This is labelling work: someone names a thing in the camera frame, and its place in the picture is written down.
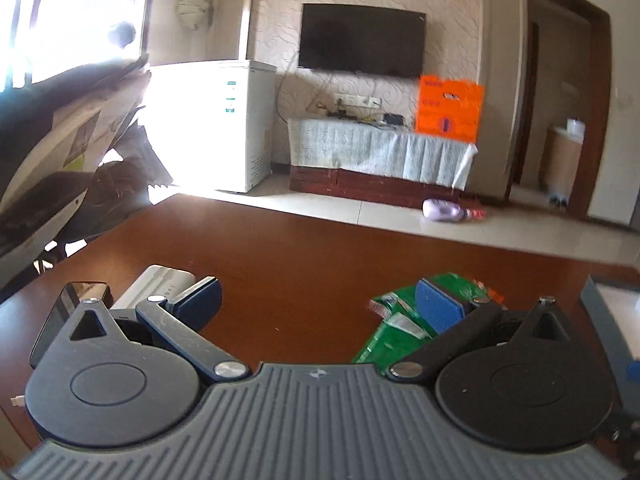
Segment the green snack bag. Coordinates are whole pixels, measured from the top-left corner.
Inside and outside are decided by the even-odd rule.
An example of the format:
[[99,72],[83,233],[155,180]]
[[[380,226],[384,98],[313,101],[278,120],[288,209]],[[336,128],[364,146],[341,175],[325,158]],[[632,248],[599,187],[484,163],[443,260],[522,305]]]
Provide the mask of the green snack bag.
[[[447,292],[453,292],[467,300],[483,295],[499,304],[503,303],[503,296],[472,278],[448,272],[425,279],[432,280]],[[384,373],[390,365],[436,337],[436,332],[416,310],[418,283],[386,292],[370,300],[369,309],[382,318],[382,322],[352,362],[372,364],[379,373]]]

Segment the red item on floor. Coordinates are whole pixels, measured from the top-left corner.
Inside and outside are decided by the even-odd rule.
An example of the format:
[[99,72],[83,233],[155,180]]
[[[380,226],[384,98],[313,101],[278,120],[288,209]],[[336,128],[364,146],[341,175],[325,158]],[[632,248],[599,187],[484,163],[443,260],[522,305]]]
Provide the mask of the red item on floor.
[[486,211],[483,209],[468,209],[466,213],[472,220],[484,220],[486,218]]

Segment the black smartphone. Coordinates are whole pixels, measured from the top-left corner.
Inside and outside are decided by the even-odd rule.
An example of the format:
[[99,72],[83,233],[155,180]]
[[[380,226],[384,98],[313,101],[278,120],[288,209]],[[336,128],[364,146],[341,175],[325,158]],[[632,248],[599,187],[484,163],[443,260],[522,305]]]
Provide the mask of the black smartphone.
[[111,307],[114,302],[110,286],[104,282],[70,282],[64,285],[32,345],[28,360],[31,368],[39,364],[78,304],[89,299],[102,300],[107,307]]

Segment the pair of slippers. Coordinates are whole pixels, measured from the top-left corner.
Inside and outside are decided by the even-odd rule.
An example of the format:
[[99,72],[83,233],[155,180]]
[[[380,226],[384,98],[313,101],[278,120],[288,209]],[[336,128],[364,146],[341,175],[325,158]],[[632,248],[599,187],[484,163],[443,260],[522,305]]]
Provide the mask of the pair of slippers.
[[568,206],[568,200],[565,197],[552,195],[549,197],[549,206],[565,210]]

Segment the red tv cabinet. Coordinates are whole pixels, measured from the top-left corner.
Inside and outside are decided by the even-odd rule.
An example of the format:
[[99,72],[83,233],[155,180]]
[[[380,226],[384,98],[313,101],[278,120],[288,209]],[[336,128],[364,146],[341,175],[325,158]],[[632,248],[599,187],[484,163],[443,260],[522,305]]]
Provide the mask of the red tv cabinet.
[[421,209],[424,200],[457,203],[461,192],[434,184],[372,176],[345,169],[292,166],[290,190],[390,206]]

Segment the grey shallow box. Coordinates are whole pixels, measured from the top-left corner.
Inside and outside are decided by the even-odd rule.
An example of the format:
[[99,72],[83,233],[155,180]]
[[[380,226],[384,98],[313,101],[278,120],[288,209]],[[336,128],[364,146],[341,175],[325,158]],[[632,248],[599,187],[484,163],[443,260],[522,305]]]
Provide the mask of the grey shallow box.
[[639,413],[639,286],[590,276],[580,300],[598,335],[623,406]]

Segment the white patterned cabinet cloth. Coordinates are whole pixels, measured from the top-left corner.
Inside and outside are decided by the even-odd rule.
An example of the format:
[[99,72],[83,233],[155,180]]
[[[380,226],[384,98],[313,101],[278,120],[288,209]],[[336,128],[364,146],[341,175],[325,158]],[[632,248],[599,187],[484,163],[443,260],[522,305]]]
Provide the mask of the white patterned cabinet cloth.
[[344,169],[464,190],[477,147],[473,143],[334,118],[288,122],[291,164]]

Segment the dark scooter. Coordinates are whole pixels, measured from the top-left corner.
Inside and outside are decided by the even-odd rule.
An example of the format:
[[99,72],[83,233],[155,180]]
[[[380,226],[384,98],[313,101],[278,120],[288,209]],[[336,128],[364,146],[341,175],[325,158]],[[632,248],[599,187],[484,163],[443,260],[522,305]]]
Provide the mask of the dark scooter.
[[171,176],[136,116],[151,81],[145,56],[78,66],[1,95],[1,284],[35,260],[80,209],[108,151],[143,184]]

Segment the kitchen counter cabinet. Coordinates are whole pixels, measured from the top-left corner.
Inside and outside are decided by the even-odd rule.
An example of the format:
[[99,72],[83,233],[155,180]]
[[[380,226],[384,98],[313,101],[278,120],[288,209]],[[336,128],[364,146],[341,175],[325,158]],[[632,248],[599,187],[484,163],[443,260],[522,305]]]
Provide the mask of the kitchen counter cabinet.
[[565,129],[549,127],[540,160],[538,183],[540,188],[561,202],[568,202],[572,194],[582,154],[582,136]]

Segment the white chest freezer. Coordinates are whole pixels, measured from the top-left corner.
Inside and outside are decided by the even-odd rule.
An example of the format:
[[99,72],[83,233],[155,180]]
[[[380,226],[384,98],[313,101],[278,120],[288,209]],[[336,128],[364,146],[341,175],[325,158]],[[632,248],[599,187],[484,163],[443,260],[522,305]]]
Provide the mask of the white chest freezer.
[[174,185],[244,194],[270,174],[274,66],[203,61],[150,72],[141,121]]

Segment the orange cardboard box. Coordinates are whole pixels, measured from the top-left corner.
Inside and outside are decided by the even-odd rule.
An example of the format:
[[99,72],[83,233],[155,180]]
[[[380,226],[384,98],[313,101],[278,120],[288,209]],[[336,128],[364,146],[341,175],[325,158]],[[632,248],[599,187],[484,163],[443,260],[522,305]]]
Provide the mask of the orange cardboard box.
[[423,75],[416,108],[416,132],[475,144],[485,88],[469,80]]

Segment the white pot on counter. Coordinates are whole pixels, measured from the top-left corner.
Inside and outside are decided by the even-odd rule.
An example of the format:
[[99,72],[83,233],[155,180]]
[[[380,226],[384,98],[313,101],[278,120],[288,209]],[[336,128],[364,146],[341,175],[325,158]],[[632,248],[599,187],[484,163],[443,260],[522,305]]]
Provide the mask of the white pot on counter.
[[566,132],[579,142],[585,139],[586,124],[577,118],[568,118],[566,121]]

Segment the black wall television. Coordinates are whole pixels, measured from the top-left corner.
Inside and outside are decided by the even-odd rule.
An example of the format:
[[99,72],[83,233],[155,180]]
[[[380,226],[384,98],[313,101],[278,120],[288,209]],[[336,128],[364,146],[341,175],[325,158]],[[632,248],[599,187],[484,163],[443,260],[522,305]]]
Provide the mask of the black wall television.
[[305,3],[298,66],[414,79],[423,72],[426,15],[379,6]]

